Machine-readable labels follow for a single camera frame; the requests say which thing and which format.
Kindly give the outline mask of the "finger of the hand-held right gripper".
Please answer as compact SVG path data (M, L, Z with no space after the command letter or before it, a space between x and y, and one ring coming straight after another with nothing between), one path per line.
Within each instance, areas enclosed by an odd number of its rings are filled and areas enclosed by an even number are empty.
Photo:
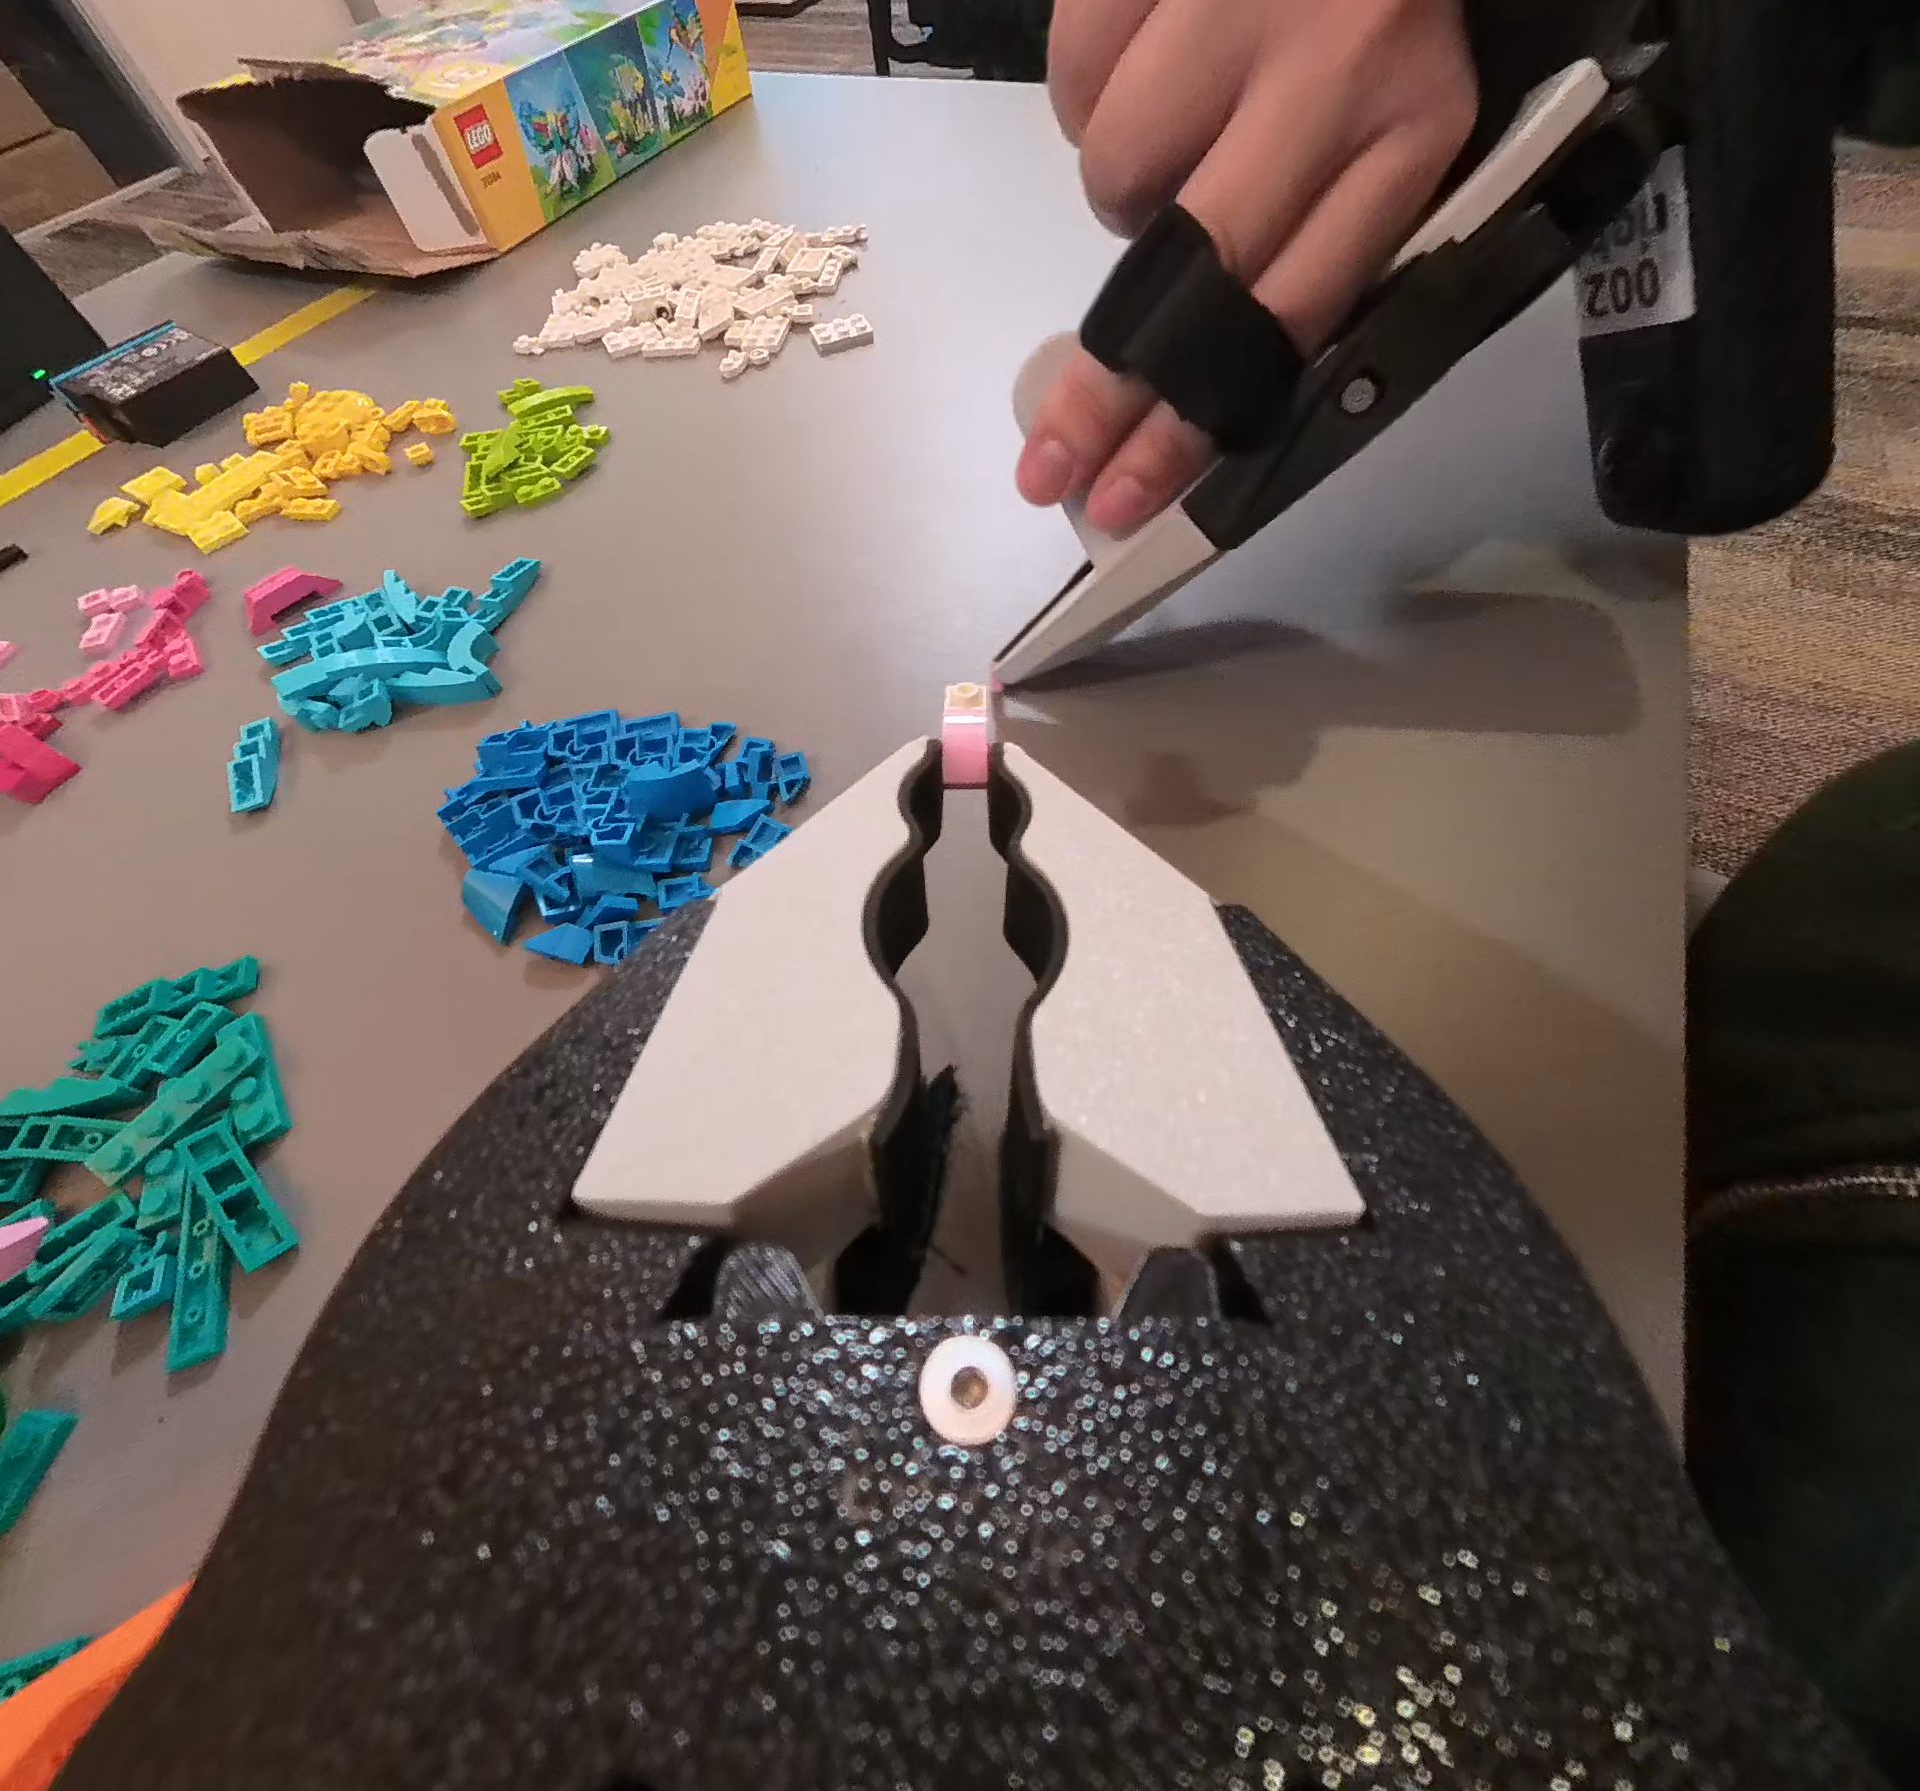
M1142 528L1112 540L1116 550L1102 560L1100 573L1082 585L1082 603L1074 613L1078 623L1053 633L1053 643L1061 647L1057 657L1039 659L1039 671L1015 671L1011 665L993 671L995 689L1011 692L1078 663L1231 556L1197 528Z
M1074 351L1074 335L1049 335L1021 363L1011 389L1013 421L1021 437L1031 433L1043 395ZM1059 510L1082 558L1062 587L995 651L993 671L1009 665L1015 671L1039 671L1039 659L1055 659L1061 647L1053 643L1053 633L1064 633L1078 623L1074 613L1082 603L1082 585L1100 573L1102 560L1116 550L1116 540L1088 526L1082 494L1068 496Z

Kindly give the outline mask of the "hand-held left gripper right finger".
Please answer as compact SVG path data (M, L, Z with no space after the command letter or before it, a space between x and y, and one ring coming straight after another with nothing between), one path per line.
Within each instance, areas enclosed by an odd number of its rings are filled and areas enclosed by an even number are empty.
M999 1143L1011 1305L1102 1305L1158 1250L1362 1222L1223 911L1021 748L991 754L1001 932L1033 978Z

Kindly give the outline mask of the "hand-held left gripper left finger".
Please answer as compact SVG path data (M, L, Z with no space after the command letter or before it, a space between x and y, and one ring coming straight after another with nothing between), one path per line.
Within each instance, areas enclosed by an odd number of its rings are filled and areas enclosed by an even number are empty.
M579 1210L775 1246L838 1311L908 1309L961 1109L898 986L942 796L938 740L910 740L717 891Z

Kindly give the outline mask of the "pile of blue lego pieces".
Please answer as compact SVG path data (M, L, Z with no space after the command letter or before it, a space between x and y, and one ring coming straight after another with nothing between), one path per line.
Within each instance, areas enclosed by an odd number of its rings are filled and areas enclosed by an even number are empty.
M602 708L479 740L438 819L493 942L614 966L783 843L809 778L803 750L733 724Z

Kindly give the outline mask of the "pile of white lego pieces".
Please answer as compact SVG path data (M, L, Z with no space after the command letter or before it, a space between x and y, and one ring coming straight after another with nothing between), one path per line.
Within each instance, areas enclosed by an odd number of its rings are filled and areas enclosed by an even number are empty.
M791 343L822 359L864 349L876 341L872 322L830 304L866 242L860 222L803 228L769 218L668 230L634 252L588 242L571 258L571 284L551 296L535 332L515 335L513 353L596 349L642 363L713 355L717 377L731 383Z

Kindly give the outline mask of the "pile of cyan lego pieces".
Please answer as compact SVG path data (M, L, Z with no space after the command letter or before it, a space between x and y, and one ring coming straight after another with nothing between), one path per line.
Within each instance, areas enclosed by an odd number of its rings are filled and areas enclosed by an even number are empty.
M257 649L279 710L313 734L362 734L416 708L493 698L497 633L541 570L515 558L479 593L418 593L386 572L362 595L313 607Z

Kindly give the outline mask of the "pile of lime lego pieces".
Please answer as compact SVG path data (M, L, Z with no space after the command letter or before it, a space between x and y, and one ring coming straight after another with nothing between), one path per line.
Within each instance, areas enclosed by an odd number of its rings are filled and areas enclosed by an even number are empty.
M584 385L521 379L501 389L497 403L505 413L499 425L458 437L458 510L467 520L547 504L594 468L610 437L588 423L594 393Z

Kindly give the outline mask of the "pile of teal lego pieces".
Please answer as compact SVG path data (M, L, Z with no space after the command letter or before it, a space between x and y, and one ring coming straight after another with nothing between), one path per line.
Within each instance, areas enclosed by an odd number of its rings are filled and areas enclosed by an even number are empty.
M299 1244L261 1174L293 1119L259 980L251 954L144 980L61 1075L3 1089L3 1230L37 1236L3 1341L102 1315L160 1319L168 1373L223 1355L231 1284Z

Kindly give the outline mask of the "magenta lego slope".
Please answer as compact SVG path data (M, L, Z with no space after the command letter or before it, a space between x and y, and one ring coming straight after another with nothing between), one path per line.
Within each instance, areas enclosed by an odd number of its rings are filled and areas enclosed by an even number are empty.
M59 792L83 770L23 724L1 724L1 796L35 806Z
M283 566L243 589L243 615L251 637L281 627L299 607L325 601L341 591L341 579Z

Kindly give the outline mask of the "torn cardboard lego box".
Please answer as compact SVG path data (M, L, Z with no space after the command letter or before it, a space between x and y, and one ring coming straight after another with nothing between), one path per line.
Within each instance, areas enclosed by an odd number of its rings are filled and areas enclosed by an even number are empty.
M438 0L176 105L249 218L162 250L416 280L485 264L751 95L735 0Z

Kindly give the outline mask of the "pile of pink lego pieces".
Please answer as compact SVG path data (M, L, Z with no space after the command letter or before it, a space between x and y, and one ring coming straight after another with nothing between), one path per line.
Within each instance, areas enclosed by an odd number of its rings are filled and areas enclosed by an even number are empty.
M61 685L3 692L1 722L47 740L69 710L91 706L118 714L162 687L204 675L192 621L208 597L204 573L194 568L152 591L126 585L87 593L81 601L87 665Z

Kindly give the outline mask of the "pile of yellow lego pieces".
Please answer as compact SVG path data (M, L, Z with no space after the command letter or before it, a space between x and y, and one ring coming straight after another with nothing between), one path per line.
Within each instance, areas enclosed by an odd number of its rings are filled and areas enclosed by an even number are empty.
M126 482L87 516L89 536L132 526L212 556L271 520L325 524L337 488L384 478L396 464L430 466L458 419L442 397L384 407L350 387L289 385L283 399L241 419L243 449L184 476L162 466Z

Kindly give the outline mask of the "teal lego wedge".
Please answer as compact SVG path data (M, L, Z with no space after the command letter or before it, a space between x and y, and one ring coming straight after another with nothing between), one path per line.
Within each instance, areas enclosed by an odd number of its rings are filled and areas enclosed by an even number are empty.
M59 1408L25 1408L7 1420L0 1458L1 1535L21 1522L77 1422L75 1412Z

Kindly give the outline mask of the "orange lego piece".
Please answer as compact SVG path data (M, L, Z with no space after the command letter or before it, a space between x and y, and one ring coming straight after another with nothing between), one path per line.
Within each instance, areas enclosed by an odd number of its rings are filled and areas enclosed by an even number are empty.
M21 1686L1 1706L1 1787L47 1789L192 1591L184 1583Z

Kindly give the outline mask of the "person's right hand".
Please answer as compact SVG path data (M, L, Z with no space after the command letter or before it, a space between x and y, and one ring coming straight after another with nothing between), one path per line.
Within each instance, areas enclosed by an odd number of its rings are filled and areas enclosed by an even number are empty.
M1302 357L1477 113L1461 0L1051 0L1045 84L1094 220L1132 240L1178 203Z

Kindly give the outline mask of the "person's dark green pants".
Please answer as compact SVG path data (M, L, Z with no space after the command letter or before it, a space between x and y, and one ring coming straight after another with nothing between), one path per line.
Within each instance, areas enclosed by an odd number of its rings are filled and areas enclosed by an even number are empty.
M1917 1783L1917 748L1781 821L1687 946L1685 1456L1892 1787Z

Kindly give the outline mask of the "yellow tape strip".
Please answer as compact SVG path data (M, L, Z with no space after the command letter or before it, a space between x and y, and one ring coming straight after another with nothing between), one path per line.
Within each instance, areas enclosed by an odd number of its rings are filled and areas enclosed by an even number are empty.
M368 284L350 284L331 290L323 298L317 298L299 310L277 318L271 326L241 339L241 343L233 347L233 357L239 367L249 369L333 318L346 314L354 306L368 300L374 292L376 290ZM27 492L49 484L102 449L104 439L93 431L79 431L63 437L59 443L39 449L33 456L1 472L0 504L3 508L11 506Z

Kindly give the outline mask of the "black battery pack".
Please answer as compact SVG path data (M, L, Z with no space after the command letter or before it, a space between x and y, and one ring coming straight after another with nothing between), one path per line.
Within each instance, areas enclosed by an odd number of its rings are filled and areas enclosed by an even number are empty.
M49 391L99 441L160 449L259 387L231 349L166 320L53 375Z

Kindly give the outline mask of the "black device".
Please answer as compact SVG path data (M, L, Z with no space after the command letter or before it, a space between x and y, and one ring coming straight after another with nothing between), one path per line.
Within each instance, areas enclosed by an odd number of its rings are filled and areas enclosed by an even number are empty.
M51 399L53 381L95 359L104 339L53 280L0 230L1 415L5 433Z

